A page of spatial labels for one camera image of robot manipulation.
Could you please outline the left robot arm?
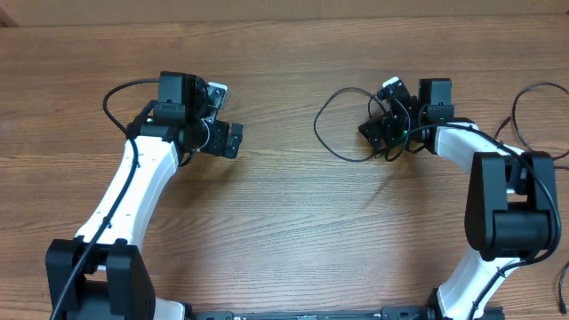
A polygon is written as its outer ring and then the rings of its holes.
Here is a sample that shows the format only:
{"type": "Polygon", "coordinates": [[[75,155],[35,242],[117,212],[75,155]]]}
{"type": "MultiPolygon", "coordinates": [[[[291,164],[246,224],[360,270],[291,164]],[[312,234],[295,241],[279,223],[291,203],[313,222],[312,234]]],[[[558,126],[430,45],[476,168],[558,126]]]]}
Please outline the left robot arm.
{"type": "Polygon", "coordinates": [[[241,124],[218,120],[225,84],[161,72],[156,99],[127,125],[124,154],[99,205],[71,240],[45,255],[53,319],[192,319],[187,302],[160,299],[141,257],[164,187],[196,153],[234,159],[241,124]]]}

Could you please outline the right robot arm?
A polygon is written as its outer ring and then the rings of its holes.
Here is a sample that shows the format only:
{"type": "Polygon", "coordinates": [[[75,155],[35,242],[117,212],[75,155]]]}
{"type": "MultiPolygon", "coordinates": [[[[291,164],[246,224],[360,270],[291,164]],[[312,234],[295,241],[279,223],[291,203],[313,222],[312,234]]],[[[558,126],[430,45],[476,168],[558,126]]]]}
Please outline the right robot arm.
{"type": "Polygon", "coordinates": [[[502,319],[486,304],[515,270],[556,250],[561,236],[553,158],[508,146],[454,114],[452,82],[422,79],[412,96],[393,77],[372,95],[382,114],[358,128],[373,154],[420,149],[469,173],[464,215],[468,247],[452,275],[424,307],[385,307],[382,319],[502,319]]]}

